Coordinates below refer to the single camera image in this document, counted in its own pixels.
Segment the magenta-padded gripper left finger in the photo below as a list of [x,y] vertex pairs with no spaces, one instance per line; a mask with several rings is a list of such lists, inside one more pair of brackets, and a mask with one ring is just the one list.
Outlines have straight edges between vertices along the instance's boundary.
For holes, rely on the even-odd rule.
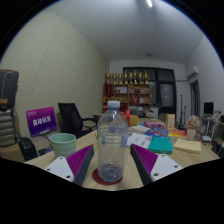
[[59,156],[45,168],[45,171],[82,186],[93,156],[94,147],[89,145],[67,158]]

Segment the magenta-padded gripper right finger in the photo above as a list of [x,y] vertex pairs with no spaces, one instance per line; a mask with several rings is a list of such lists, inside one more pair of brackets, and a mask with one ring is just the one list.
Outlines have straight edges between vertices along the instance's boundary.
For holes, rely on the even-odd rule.
[[157,155],[138,145],[132,144],[130,153],[143,185],[150,184],[182,169],[166,154]]

